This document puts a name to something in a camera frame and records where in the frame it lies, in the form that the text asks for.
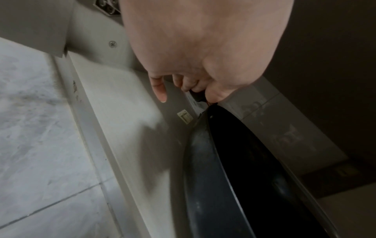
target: skin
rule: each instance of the skin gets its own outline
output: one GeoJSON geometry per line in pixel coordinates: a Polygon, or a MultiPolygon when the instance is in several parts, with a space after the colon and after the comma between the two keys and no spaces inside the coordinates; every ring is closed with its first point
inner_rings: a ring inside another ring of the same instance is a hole
{"type": "Polygon", "coordinates": [[[164,75],[184,92],[225,99],[265,71],[286,28],[293,0],[121,0],[130,44],[156,97],[164,75]]]}

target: cabinet door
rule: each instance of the cabinet door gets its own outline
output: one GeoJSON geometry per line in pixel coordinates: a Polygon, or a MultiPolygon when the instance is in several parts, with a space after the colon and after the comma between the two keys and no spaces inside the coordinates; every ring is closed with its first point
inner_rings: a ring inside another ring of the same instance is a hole
{"type": "Polygon", "coordinates": [[[0,37],[61,57],[75,0],[5,0],[0,37]]]}

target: floor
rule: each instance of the floor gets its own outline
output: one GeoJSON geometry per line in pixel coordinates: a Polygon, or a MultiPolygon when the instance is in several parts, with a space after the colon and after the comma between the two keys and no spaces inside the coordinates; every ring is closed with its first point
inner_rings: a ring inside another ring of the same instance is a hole
{"type": "Polygon", "coordinates": [[[1,38],[0,237],[120,237],[49,57],[1,38]]]}

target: black pan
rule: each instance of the black pan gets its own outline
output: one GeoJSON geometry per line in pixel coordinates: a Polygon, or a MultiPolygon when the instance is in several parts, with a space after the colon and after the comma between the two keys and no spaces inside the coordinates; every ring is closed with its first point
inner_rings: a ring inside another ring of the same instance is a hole
{"type": "Polygon", "coordinates": [[[184,153],[194,238],[329,237],[279,161],[235,116],[211,105],[184,153]]]}

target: white sticker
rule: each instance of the white sticker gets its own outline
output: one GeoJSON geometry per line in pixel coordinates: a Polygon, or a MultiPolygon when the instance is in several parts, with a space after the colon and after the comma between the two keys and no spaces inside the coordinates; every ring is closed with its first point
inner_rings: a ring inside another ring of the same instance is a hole
{"type": "Polygon", "coordinates": [[[193,117],[187,112],[187,110],[183,110],[177,114],[184,122],[185,124],[189,124],[192,120],[193,117]]]}

